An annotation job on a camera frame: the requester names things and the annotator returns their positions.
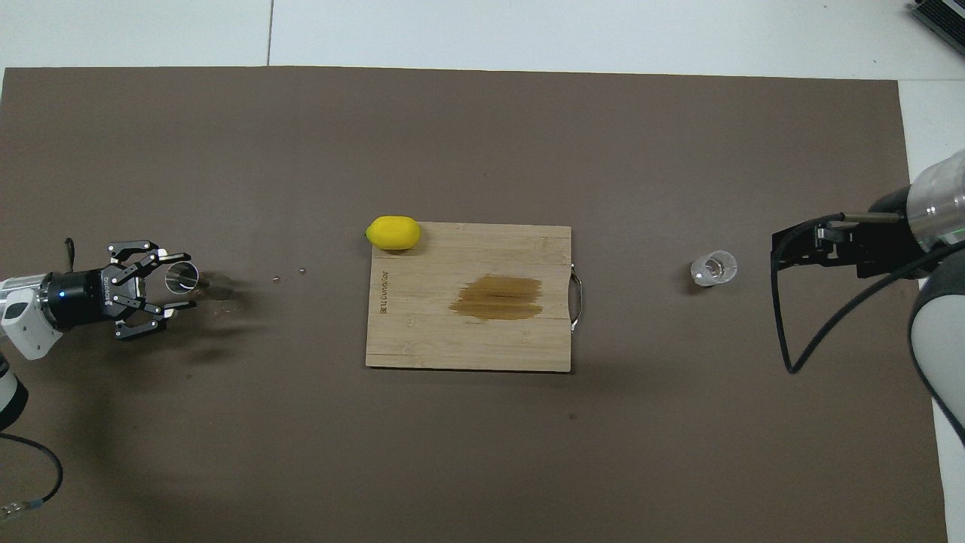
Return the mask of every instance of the cable connector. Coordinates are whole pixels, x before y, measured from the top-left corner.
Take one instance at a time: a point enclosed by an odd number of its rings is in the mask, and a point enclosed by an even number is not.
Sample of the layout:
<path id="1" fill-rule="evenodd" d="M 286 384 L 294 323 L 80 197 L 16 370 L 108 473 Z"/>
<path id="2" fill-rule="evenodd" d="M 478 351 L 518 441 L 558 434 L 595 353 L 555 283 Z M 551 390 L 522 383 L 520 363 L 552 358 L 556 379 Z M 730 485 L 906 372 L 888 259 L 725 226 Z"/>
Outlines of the cable connector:
<path id="1" fill-rule="evenodd" d="M 43 500 L 15 501 L 7 505 L 0 505 L 0 524 L 19 518 L 31 509 L 43 505 Z"/>

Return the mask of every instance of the black cable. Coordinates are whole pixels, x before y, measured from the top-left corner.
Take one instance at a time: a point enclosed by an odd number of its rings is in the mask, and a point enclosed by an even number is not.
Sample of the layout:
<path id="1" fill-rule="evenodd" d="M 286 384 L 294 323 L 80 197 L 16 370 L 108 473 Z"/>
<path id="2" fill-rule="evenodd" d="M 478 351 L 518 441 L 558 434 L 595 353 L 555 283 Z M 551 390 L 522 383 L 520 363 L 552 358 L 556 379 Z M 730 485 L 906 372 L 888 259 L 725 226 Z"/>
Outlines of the black cable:
<path id="1" fill-rule="evenodd" d="M 791 230 L 783 239 L 781 239 L 778 245 L 774 247 L 774 250 L 771 252 L 771 297 L 774 301 L 774 322 L 777 325 L 778 341 L 781 343 L 781 356 L 784 358 L 784 364 L 785 364 L 785 369 L 787 370 L 787 373 L 794 374 L 801 371 L 801 368 L 804 366 L 804 363 L 808 361 L 808 358 L 811 357 L 811 354 L 814 352 L 815 349 L 817 349 L 817 346 L 821 343 L 821 341 L 824 340 L 824 337 L 828 335 L 828 332 L 830 332 L 832 328 L 837 326 L 838 323 L 841 321 L 841 319 L 843 319 L 848 313 L 850 313 L 855 307 L 860 305 L 863 301 L 867 300 L 868 298 L 871 298 L 879 291 L 881 291 L 888 285 L 894 283 L 895 281 L 898 281 L 899 279 L 907 277 L 909 273 L 919 268 L 922 268 L 924 266 L 934 264 L 935 262 L 938 262 L 948 257 L 950 254 L 954 252 L 958 252 L 962 249 L 965 249 L 965 241 L 954 243 L 952 245 L 946 245 L 942 248 L 935 249 L 929 253 L 926 253 L 924 256 L 921 256 L 918 259 L 913 260 L 912 262 L 909 262 L 908 264 L 902 266 L 901 268 L 898 268 L 897 270 L 892 271 L 884 278 L 879 279 L 878 281 L 875 281 L 874 284 L 867 287 L 867 289 L 859 293 L 858 296 L 852 298 L 851 301 L 846 303 L 844 306 L 841 307 L 841 309 L 839 309 L 834 315 L 832 315 L 832 317 L 828 319 L 826 323 L 824 323 L 824 326 L 822 326 L 821 329 L 817 331 L 817 333 L 808 343 L 808 346 L 805 347 L 804 352 L 797 359 L 797 361 L 791 364 L 790 354 L 787 351 L 787 339 L 785 338 L 784 319 L 781 315 L 781 296 L 778 292 L 778 267 L 781 264 L 781 257 L 784 255 L 784 251 L 787 249 L 787 246 L 790 245 L 790 243 L 793 242 L 794 239 L 799 237 L 802 234 L 802 232 L 811 230 L 815 226 L 818 226 L 825 222 L 829 222 L 832 220 L 843 220 L 843 218 L 844 218 L 844 214 L 833 214 L 833 215 L 826 215 L 821 218 L 816 218 L 814 220 L 809 220 L 807 222 L 802 222 L 800 225 L 794 227 L 794 229 Z"/>
<path id="2" fill-rule="evenodd" d="M 46 501 L 50 500 L 51 498 L 53 498 L 54 495 L 57 494 L 57 491 L 60 490 L 60 485 L 61 485 L 61 483 L 64 482 L 64 466 L 61 465 L 60 459 L 57 458 L 57 455 L 54 454 L 54 451 L 50 450 L 49 448 L 47 448 L 47 447 L 45 447 L 45 446 L 43 446 L 43 445 L 41 445 L 40 443 L 37 443 L 37 442 L 35 442 L 35 441 L 31 441 L 31 440 L 28 440 L 28 439 L 26 439 L 26 438 L 21 438 L 21 437 L 19 437 L 19 436 L 14 436 L 14 435 L 11 435 L 11 434 L 4 434 L 4 433 L 0 432 L 0 438 L 3 438 L 3 439 L 5 439 L 5 440 L 11 440 L 11 441 L 14 441 L 14 442 L 17 442 L 17 443 L 23 443 L 23 444 L 25 444 L 25 445 L 32 446 L 32 447 L 34 447 L 35 449 L 37 449 L 37 450 L 39 450 L 40 452 L 42 452 L 43 454 L 46 454 L 46 455 L 50 458 L 50 460 L 53 461 L 54 466 L 57 468 L 57 482 L 54 483 L 54 487 L 53 487 L 52 489 L 50 489 L 50 492 L 48 492 L 46 496 L 44 496 L 43 498 L 41 498 L 41 501 L 46 502 Z"/>
<path id="3" fill-rule="evenodd" d="M 67 238 L 64 244 L 67 246 L 68 272 L 73 272 L 73 238 Z"/>

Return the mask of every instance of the white tile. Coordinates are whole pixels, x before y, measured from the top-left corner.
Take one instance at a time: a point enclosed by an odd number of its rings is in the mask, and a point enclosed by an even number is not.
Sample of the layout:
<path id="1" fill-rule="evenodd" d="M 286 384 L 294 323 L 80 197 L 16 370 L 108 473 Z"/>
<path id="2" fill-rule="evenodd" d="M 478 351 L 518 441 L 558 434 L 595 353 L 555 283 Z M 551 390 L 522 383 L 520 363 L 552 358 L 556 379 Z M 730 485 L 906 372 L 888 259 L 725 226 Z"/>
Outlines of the white tile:
<path id="1" fill-rule="evenodd" d="M 275 0 L 272 65 L 965 79 L 904 0 Z"/>
<path id="2" fill-rule="evenodd" d="M 270 0 L 0 1 L 0 68 L 257 66 Z"/>
<path id="3" fill-rule="evenodd" d="M 901 116 L 908 173 L 915 179 L 928 166 L 965 148 L 965 81 L 900 81 Z M 950 543 L 965 543 L 965 447 L 945 415 L 934 408 L 938 459 L 945 488 Z"/>

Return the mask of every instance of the cutting board handle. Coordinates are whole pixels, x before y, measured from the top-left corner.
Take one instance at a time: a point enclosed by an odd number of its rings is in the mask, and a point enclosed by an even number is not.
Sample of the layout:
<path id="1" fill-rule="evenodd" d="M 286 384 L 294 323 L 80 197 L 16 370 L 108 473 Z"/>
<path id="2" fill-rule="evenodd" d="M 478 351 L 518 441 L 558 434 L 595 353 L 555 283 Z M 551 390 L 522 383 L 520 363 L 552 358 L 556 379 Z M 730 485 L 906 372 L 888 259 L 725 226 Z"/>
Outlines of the cutting board handle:
<path id="1" fill-rule="evenodd" d="M 573 332 L 576 330 L 576 323 L 580 322 L 580 315 L 583 314 L 583 281 L 576 274 L 576 265 L 572 262 L 569 263 L 569 282 L 576 285 L 576 316 L 569 313 L 569 331 Z"/>

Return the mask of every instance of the brown table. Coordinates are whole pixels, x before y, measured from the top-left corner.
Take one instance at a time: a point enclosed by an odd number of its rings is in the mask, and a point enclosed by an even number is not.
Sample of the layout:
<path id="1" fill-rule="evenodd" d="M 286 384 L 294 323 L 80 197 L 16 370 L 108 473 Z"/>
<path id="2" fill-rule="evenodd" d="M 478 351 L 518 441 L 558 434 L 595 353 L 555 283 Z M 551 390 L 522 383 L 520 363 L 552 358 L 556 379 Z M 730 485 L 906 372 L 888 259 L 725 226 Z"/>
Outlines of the brown table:
<path id="1" fill-rule="evenodd" d="M 0 183 L 0 276 L 61 270 L 65 236 L 78 269 L 146 238 L 241 291 L 135 342 L 5 347 L 32 393 L 11 430 L 67 473 L 5 539 L 945 538 L 915 285 L 795 377 L 767 286 L 772 232 L 908 183 L 894 82 L 7 70 Z M 573 372 L 366 368 L 380 214 L 572 226 Z M 715 248 L 738 276 L 698 289 Z M 863 285 L 782 276 L 795 351 Z M 0 443 L 5 500 L 45 491 L 38 456 Z"/>

